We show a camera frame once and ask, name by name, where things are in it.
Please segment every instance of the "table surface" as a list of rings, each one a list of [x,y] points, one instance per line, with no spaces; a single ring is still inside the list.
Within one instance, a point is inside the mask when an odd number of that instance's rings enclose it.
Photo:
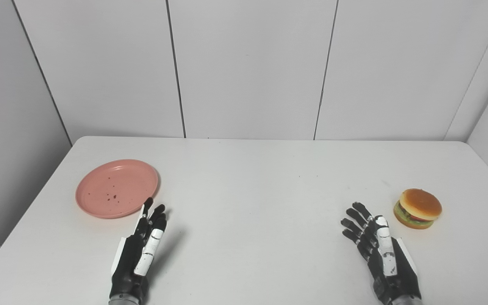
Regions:
[[[0,249],[0,305],[107,303],[137,214],[98,219],[74,194],[90,170],[123,158],[157,169],[155,201],[170,210],[148,304],[379,304],[341,234],[354,201],[403,238],[426,304],[488,303],[488,167],[466,144],[85,137]],[[391,212],[412,187],[443,204],[427,230]]]

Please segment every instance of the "hamburger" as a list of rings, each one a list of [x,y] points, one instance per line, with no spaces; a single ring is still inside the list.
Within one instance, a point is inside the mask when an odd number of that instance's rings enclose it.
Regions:
[[[442,205],[431,193],[422,189],[407,189],[400,195],[393,211],[405,226],[426,229],[440,216]]]

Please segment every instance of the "robotic hand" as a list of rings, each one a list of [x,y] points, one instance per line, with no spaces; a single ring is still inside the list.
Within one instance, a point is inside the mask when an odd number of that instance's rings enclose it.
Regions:
[[[146,274],[167,226],[164,205],[156,207],[148,217],[152,204],[151,197],[144,202],[137,228],[125,240],[118,266],[112,274],[109,305],[141,305],[146,294]]]
[[[413,261],[402,240],[391,237],[385,217],[372,216],[360,202],[346,213],[359,225],[344,218],[342,233],[368,262],[378,299],[384,305],[423,305]]]

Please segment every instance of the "panel seam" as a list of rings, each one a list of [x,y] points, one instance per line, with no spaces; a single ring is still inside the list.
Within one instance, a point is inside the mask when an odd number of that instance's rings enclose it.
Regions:
[[[321,105],[323,104],[323,92],[325,90],[325,79],[327,78],[327,68],[329,67],[329,57],[331,56],[331,46],[333,45],[333,33],[335,32],[335,22],[336,22],[336,14],[338,12],[338,3],[339,0],[336,0],[335,15],[333,17],[333,27],[331,27],[331,39],[329,40],[329,49],[327,50],[327,60],[325,62],[325,72],[323,73],[323,83],[321,85],[321,95],[319,96],[319,106],[317,109],[316,126],[313,130],[314,141],[316,140],[317,125],[319,123],[319,114],[321,112]]]
[[[73,146],[73,142],[71,141],[71,138],[69,137],[69,132],[67,131],[67,128],[65,127],[64,120],[61,117],[60,110],[58,109],[58,106],[56,105],[56,101],[54,100],[54,95],[52,95],[52,90],[50,90],[50,86],[48,86],[48,81],[46,81],[46,77],[44,75],[44,72],[41,67],[41,63],[39,62],[39,58],[37,57],[37,54],[35,53],[35,49],[33,49],[33,44],[31,43],[31,39],[29,38],[29,35],[27,31],[25,30],[24,22],[22,21],[22,17],[20,16],[20,13],[18,12],[18,7],[16,6],[15,0],[11,0],[12,6],[14,7],[14,10],[16,12],[16,16],[18,16],[18,20],[20,21],[20,25],[22,26],[22,30],[24,31],[25,38],[28,41],[29,48],[31,49],[31,52],[33,53],[33,57],[35,58],[35,62],[37,63],[37,67],[39,68],[39,71],[41,72],[42,79],[44,81],[44,85],[46,86],[46,89],[48,90],[48,94],[50,95],[50,100],[52,101],[52,104],[54,105],[54,109],[56,110],[56,114],[58,114],[58,118],[60,119],[61,126],[64,128],[65,136],[67,137],[67,140],[69,141],[69,144]]]
[[[169,9],[169,0],[165,0],[167,6],[167,19],[169,20],[169,34],[171,36],[172,59],[175,64],[176,89],[178,90],[178,103],[180,104],[180,118],[182,119],[182,132],[186,138],[186,122],[184,122],[184,107],[182,106],[182,93],[180,92],[180,78],[178,77],[178,64],[176,64],[175,40],[172,34],[171,11]]]

